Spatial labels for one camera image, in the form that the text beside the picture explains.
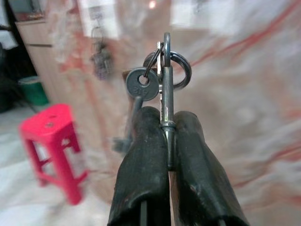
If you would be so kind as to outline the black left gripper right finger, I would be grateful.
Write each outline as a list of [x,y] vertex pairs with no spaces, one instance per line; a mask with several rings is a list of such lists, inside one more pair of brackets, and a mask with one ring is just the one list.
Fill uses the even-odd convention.
[[172,200],[177,226],[249,225],[224,167],[205,142],[198,117],[174,115],[176,171]]

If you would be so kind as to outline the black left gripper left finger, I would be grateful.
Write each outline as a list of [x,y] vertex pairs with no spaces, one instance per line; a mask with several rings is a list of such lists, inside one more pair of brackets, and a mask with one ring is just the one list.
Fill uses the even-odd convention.
[[138,226],[143,201],[149,226],[171,224],[166,140],[159,117],[158,109],[146,106],[133,119],[133,142],[117,173],[110,226]]

